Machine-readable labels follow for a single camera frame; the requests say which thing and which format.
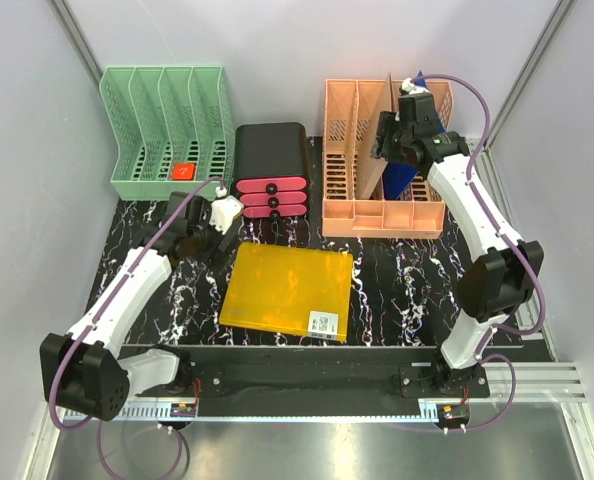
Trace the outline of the yellow folder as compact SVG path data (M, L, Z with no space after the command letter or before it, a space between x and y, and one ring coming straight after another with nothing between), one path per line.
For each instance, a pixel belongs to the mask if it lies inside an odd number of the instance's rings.
M349 253L244 242L219 322L345 342L353 267Z

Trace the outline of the black drawer cabinet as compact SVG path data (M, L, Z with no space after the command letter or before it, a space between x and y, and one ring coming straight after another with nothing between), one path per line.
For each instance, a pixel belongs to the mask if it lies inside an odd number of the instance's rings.
M241 125L236 130L235 182L248 178L302 176L307 195L303 203L308 212L308 145L305 127L298 122Z

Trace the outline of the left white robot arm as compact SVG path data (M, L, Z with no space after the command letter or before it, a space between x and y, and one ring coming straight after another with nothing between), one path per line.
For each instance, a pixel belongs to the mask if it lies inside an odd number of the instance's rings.
M173 193L157 223L148 225L116 277L67 333L48 334L39 348L45 399L53 424L67 429L59 408L86 420L110 421L126 401L152 388L173 396L196 386L189 355L155 345L123 357L121 349L153 294L185 260L209 267L226 257L244 206L223 188L208 200L195 192Z

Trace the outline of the pink folder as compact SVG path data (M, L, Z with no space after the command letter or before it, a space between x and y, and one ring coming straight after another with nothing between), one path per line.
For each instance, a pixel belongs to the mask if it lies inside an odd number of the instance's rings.
M357 174L355 197L367 200L371 197L386 161L373 155L379 117L382 112L395 112L397 93L393 90L390 73L384 80L360 80L358 82L358 137Z

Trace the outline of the pink bottom drawer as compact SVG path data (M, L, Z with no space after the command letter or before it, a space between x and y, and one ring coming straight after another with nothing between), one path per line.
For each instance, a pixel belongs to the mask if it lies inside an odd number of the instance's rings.
M280 204L277 207L249 206L243 210L243 215L249 219L297 217L306 213L307 207L304 204Z

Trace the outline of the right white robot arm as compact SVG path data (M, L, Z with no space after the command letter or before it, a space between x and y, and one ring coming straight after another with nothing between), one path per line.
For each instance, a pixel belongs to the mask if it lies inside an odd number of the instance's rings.
M379 115L371 153L415 168L468 246L472 265L455 288L459 315L428 373L437 393L453 396L475 378L492 336L537 292L543 248L524 241L501 214L474 171L465 138L443 130L429 90L402 89L397 111Z

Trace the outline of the blue folder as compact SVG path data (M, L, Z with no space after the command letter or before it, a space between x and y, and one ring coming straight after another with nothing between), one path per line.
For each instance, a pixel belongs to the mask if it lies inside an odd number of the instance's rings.
M424 86L427 88L426 79L422 73L418 73L417 76L413 77L413 82L416 85ZM443 157L450 154L450 149L452 147L453 140L450 136L447 135L447 131L439 117L441 122L441 134L435 137L435 142L437 143L440 153ZM430 168L414 168L410 165L403 165L397 163L387 163L387 166L382 174L382 181L383 181L383 188L385 198L388 200L396 200L398 199L403 193L404 190L408 187L408 185L413 181L413 179L420 175L425 177Z

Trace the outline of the orange file organizer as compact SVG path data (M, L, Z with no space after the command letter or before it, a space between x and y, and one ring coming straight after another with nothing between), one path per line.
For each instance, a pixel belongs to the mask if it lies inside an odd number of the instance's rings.
M420 177L396 200L385 198L382 175L371 197L355 197L357 79L325 83L322 231L326 237L434 240L443 232L445 203Z

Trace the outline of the pink top drawer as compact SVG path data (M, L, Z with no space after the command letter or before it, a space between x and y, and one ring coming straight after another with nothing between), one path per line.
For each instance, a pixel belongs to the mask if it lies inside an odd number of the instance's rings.
M275 194L284 191L302 191L307 181L302 176L248 178L235 182L235 188L240 194L267 193Z

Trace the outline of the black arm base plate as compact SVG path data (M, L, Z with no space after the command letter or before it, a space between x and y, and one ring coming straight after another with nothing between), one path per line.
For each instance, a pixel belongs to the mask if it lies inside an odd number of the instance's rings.
M486 398L485 370L477 366L445 375L430 365L411 363L197 362L183 382L151 386L142 396L188 396L201 387L202 398L232 398L240 393L352 392L396 398Z

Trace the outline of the pink drawer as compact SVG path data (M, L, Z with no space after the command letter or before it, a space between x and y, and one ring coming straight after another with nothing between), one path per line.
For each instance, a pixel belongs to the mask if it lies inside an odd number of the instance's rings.
M243 215L249 219L297 217L306 213L307 207L304 204L280 204L277 207L249 206L243 210Z
M235 182L235 188L240 194L267 193L275 194L284 191L302 191L307 181L302 176L248 178Z
M278 207L280 205L303 204L307 195L303 191L279 191L275 194L248 193L240 197L246 207Z

